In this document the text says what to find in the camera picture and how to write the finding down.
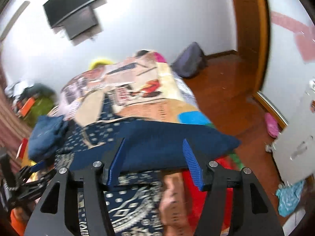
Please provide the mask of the orange sleeve forearm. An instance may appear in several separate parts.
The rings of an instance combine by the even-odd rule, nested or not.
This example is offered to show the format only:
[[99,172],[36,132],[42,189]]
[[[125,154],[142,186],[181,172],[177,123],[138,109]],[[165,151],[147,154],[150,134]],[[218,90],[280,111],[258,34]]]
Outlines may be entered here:
[[16,207],[11,210],[10,219],[11,225],[18,235],[24,236],[30,216],[21,207]]

